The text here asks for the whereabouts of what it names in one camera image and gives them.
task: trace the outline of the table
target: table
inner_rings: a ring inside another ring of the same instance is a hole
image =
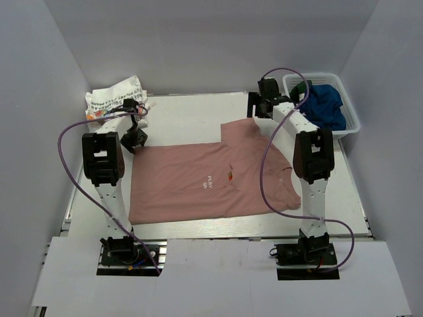
[[[146,146],[180,145],[189,143],[220,142],[220,124],[243,119],[247,113],[248,94],[243,92],[228,94],[198,94],[178,96],[152,96],[152,107],[148,117]],[[262,134],[270,136],[276,122],[269,119],[256,119]],[[281,129],[274,144],[292,163],[294,139]],[[339,219],[349,224],[357,236],[369,234],[364,219],[364,211],[354,181],[348,170],[348,163],[341,144],[334,140],[335,169],[328,182],[327,218]],[[132,157],[124,149],[126,164],[122,179],[122,193],[126,209],[130,206],[130,183]],[[293,186],[301,195],[299,179],[292,173]],[[98,194],[91,181],[82,175],[79,183],[93,197]],[[107,227],[103,212],[81,193],[76,192],[71,210],[70,236],[106,236]],[[301,215],[301,208],[287,211]],[[166,240],[170,238],[271,238],[293,237],[299,233],[300,220],[287,219],[274,213],[224,219],[205,219],[157,223],[134,226],[135,234],[144,240]],[[348,231],[334,223],[328,223],[328,233],[332,236],[347,236]]]

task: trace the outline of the white basket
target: white basket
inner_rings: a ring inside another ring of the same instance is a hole
[[[341,83],[341,80],[335,74],[330,73],[308,73],[303,74],[304,78],[310,80],[313,85],[331,85],[333,86],[341,95],[343,106],[341,106],[341,112],[345,117],[346,121],[346,129],[342,131],[333,131],[333,138],[340,139],[341,137],[355,133],[360,130],[360,123],[358,121],[356,112],[351,105],[351,101],[346,94],[344,85]],[[296,74],[292,75],[285,75],[282,78],[282,82],[284,83],[284,89],[287,96],[289,96],[289,92],[293,87],[298,85],[301,81],[300,76]]]

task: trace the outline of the blue cloth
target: blue cloth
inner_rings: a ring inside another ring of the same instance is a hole
[[[345,130],[346,122],[340,107],[339,92],[330,85],[311,85],[310,95],[299,111],[318,127],[327,127],[332,131]]]

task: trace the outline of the wall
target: wall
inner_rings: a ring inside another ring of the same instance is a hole
[[[71,191],[58,135],[83,119],[89,86],[42,0],[0,3],[0,43],[0,311],[22,317]],[[80,134],[64,140],[74,172]]]
[[[340,74],[362,123],[348,159],[413,316],[423,316],[422,16],[419,0],[381,0]]]
[[[339,73],[377,0],[46,0],[93,88],[257,89],[277,66]]]

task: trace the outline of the t-shirt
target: t-shirt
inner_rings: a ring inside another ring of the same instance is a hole
[[[221,125],[221,142],[135,151],[133,225],[258,215],[269,212],[260,194],[260,162],[269,139],[252,118]],[[292,168],[274,146],[264,165],[264,191],[276,209],[297,209],[301,199]]]

